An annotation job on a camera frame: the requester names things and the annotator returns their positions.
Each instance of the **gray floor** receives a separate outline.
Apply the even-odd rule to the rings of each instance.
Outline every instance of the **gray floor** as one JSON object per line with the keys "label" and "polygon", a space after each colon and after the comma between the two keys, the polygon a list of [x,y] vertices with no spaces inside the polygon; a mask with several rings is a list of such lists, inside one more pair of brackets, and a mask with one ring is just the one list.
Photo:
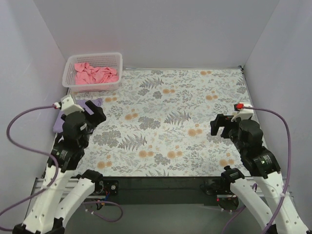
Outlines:
{"label": "gray floor", "polygon": [[[124,205],[124,217],[107,223],[80,208],[69,221],[65,234],[220,234],[231,218],[228,213],[212,211],[202,205]],[[104,207],[100,213],[114,218],[116,207]],[[224,234],[261,233],[250,212],[245,209]]]}

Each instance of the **pink fabric pieces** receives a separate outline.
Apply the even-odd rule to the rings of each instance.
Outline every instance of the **pink fabric pieces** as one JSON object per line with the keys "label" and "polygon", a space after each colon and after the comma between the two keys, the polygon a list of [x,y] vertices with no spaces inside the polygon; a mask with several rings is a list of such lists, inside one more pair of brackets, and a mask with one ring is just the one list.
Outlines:
{"label": "pink fabric pieces", "polygon": [[96,67],[90,66],[87,62],[75,63],[76,84],[99,84],[111,83],[118,81],[117,71],[110,67]]}

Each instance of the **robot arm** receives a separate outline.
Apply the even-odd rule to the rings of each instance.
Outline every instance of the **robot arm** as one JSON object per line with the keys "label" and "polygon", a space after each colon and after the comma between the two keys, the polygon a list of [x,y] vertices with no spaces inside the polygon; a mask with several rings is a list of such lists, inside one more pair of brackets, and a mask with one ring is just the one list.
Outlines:
{"label": "robot arm", "polygon": [[261,229],[264,229],[272,217],[270,208],[250,187],[244,175],[237,168],[231,169],[230,166],[226,166],[224,169],[225,172],[221,174],[222,187],[225,191],[231,191],[237,195],[256,218]]}
{"label": "robot arm", "polygon": [[96,183],[103,175],[99,172],[87,170],[79,179],[77,185],[62,200],[56,210],[55,219],[62,220],[63,228],[66,227],[70,217],[84,202],[84,200],[96,190]]}
{"label": "robot arm", "polygon": [[[86,171],[76,188],[59,204],[68,180],[74,174],[84,149],[88,147],[89,136],[95,127],[106,120],[102,108],[91,101],[86,105],[93,111],[90,115],[76,104],[71,95],[55,103],[56,109],[64,111],[62,119],[63,139],[55,142],[51,154],[56,157],[59,169],[54,184],[40,194],[23,223],[16,225],[13,234],[64,234],[64,225],[89,194],[95,190],[95,183],[102,177],[100,173]],[[52,180],[56,172],[53,160],[49,159],[42,189]]]}
{"label": "robot arm", "polygon": [[[235,110],[238,111],[236,116],[217,115],[216,119],[210,123],[211,135],[215,136],[219,127],[224,127],[221,137],[229,138],[239,151],[243,165],[254,177],[264,194],[271,210],[270,218],[275,212],[281,196],[285,196],[275,219],[277,232],[279,234],[309,234],[310,231],[300,219],[289,193],[282,194],[284,183],[280,167],[273,153],[262,145],[263,132],[260,125],[251,120],[253,110],[242,109],[243,106],[251,107],[249,104],[240,103],[234,106]],[[233,193],[249,204],[247,197],[250,194],[244,193],[245,187],[240,187],[239,184],[235,185],[235,183],[233,186],[231,185],[231,191],[233,189]],[[261,220],[259,214],[256,215],[259,224],[263,227],[264,219]]]}

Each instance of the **floral tablecloth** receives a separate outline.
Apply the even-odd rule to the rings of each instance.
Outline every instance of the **floral tablecloth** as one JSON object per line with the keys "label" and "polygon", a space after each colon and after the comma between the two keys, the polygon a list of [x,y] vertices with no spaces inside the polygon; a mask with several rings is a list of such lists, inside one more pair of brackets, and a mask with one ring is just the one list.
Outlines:
{"label": "floral tablecloth", "polygon": [[107,120],[90,137],[76,173],[104,176],[220,176],[226,165],[248,171],[228,139],[210,135],[217,114],[250,102],[239,69],[125,70],[116,91],[74,94],[102,98]]}

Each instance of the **white wall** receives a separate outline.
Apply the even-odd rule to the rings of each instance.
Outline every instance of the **white wall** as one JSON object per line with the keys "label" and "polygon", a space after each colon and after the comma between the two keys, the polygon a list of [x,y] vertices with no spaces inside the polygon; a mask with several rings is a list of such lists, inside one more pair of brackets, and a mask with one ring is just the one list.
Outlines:
{"label": "white wall", "polygon": [[34,0],[65,58],[119,51],[128,67],[244,65],[278,0]]}
{"label": "white wall", "polygon": [[[11,145],[5,130],[18,113],[50,105],[65,90],[61,55],[32,0],[0,1],[0,210],[30,195],[35,177],[43,172],[47,158]],[[18,142],[50,151],[56,111],[44,110],[18,121],[12,136]],[[0,224],[13,228],[21,223],[28,204],[0,217]]]}
{"label": "white wall", "polygon": [[[293,191],[312,229],[312,2],[280,0],[245,69],[253,103],[277,111],[290,125]],[[286,175],[287,139],[281,121],[258,112],[268,146]]]}

